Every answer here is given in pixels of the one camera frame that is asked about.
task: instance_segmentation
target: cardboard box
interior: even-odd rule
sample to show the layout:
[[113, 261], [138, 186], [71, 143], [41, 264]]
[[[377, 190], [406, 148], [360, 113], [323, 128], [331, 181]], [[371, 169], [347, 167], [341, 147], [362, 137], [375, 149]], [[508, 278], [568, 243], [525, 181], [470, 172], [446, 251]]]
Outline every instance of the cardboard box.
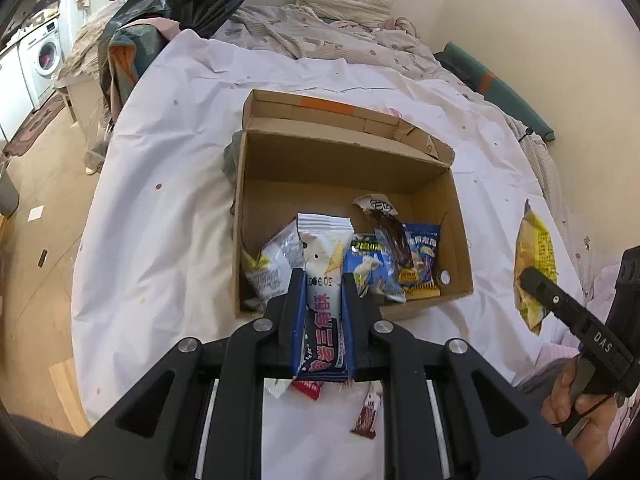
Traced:
[[317, 98], [254, 90], [244, 104], [234, 221], [233, 300], [243, 297], [240, 243], [251, 254], [298, 212], [348, 216], [373, 232], [353, 199], [384, 193], [402, 222], [442, 224], [436, 280], [441, 295], [382, 308], [387, 319], [473, 292], [465, 227], [450, 166], [454, 152], [406, 121]]

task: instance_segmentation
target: brown floor mat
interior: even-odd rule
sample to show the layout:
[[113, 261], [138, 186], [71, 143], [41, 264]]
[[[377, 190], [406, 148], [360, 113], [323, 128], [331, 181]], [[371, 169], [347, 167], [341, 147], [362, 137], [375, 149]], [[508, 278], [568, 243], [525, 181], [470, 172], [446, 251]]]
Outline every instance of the brown floor mat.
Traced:
[[4, 152], [11, 156], [24, 155], [33, 146], [38, 136], [47, 125], [65, 107], [65, 101], [59, 93], [53, 94], [42, 108], [34, 113], [29, 120], [22, 125], [14, 138], [4, 147]]

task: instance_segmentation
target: washing machine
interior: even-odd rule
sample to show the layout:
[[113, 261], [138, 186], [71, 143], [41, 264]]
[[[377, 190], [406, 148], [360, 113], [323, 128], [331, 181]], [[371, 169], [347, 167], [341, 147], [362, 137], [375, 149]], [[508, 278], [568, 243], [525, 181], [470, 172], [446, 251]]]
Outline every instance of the washing machine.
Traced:
[[34, 110], [53, 94], [53, 75], [62, 66], [58, 19], [35, 28], [18, 45], [20, 66]]

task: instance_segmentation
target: tile floor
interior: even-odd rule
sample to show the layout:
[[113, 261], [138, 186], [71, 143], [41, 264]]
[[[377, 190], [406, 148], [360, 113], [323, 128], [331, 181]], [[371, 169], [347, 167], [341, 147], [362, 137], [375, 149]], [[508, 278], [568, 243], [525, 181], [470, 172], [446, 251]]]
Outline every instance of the tile floor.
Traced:
[[[60, 391], [78, 398], [69, 366], [72, 271], [98, 182], [97, 174], [86, 174], [83, 156], [82, 132], [62, 110], [25, 155], [10, 161], [20, 205], [3, 237], [0, 272], [0, 399], [10, 413], [69, 433], [82, 433], [78, 413], [69, 413]], [[41, 218], [28, 222], [40, 205]], [[39, 267], [43, 249], [47, 257]], [[70, 387], [61, 388], [66, 376]]]

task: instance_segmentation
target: red snack wrapper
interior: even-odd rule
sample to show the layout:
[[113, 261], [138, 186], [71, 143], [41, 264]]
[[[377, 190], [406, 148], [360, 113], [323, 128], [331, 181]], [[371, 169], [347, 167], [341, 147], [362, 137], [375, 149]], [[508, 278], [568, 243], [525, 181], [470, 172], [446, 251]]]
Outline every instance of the red snack wrapper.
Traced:
[[351, 433], [371, 440], [376, 437], [376, 430], [373, 429], [373, 425], [376, 423], [376, 415], [378, 414], [381, 400], [382, 383], [380, 381], [371, 381], [367, 397], [365, 397], [364, 402], [362, 403], [362, 409], [360, 410], [358, 421], [351, 430]]
[[318, 397], [320, 397], [320, 388], [322, 387], [322, 383], [318, 381], [293, 381], [291, 386], [305, 394], [307, 397], [310, 397], [313, 400], [318, 400]]

